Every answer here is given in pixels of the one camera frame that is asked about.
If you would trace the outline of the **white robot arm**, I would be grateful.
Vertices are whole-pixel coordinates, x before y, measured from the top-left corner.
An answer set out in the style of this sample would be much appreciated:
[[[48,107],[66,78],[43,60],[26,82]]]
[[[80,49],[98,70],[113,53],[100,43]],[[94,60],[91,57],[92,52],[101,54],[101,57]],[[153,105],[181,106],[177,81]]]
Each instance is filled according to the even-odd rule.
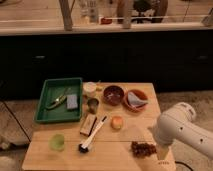
[[[154,140],[161,147],[168,147],[177,139],[213,160],[213,132],[195,125],[196,116],[195,109],[188,103],[173,105],[156,119]]]

